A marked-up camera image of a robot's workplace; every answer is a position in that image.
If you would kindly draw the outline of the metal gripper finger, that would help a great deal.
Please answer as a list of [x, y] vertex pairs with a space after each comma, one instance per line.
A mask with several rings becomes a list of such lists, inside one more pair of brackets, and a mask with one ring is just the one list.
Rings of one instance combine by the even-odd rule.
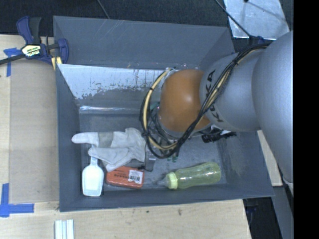
[[152, 172], [154, 169], [154, 165], [156, 162], [156, 158], [151, 156], [146, 159], [146, 171]]

